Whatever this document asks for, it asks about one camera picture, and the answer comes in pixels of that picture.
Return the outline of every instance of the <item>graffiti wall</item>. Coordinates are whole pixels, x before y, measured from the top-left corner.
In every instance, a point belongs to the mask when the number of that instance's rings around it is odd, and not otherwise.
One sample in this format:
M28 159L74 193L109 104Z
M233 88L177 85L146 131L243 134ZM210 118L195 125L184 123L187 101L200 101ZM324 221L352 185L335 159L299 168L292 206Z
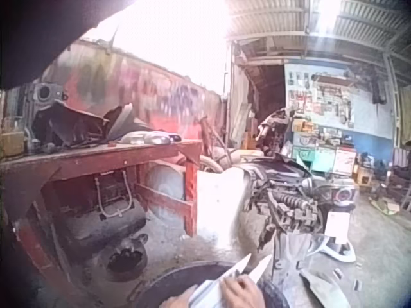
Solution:
M102 116L116 106L132 103L136 116L153 128L185 138L200 137L198 120L204 116L218 132L224 121L216 93L162 67L122 51L109 53L91 42L72 44L42 79L63 85L70 107Z

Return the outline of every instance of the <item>garage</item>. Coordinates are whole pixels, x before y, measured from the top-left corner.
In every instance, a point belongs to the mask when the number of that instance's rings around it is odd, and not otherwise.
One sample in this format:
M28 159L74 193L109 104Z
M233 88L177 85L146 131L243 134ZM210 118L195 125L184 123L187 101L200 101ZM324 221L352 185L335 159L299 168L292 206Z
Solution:
M4 306L408 307L409 5L108 3L7 7Z

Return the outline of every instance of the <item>red wooden table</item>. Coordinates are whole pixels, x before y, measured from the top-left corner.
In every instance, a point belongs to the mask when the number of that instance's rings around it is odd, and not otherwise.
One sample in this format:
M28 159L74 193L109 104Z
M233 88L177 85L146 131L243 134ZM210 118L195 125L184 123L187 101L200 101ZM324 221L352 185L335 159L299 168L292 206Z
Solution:
M51 253L38 225L52 226L60 210L53 182L86 175L126 169L133 195L140 195L145 210L151 204L173 209L184 218L188 235L197 231L197 169L201 141L182 141L170 145L100 145L52 155L35 155L2 162L2 202L6 220L15 228L17 240L32 263L72 304L89 305L95 299L90 292L74 283L68 275L64 253ZM186 156L185 200L177 200L144 186L147 163L151 160Z

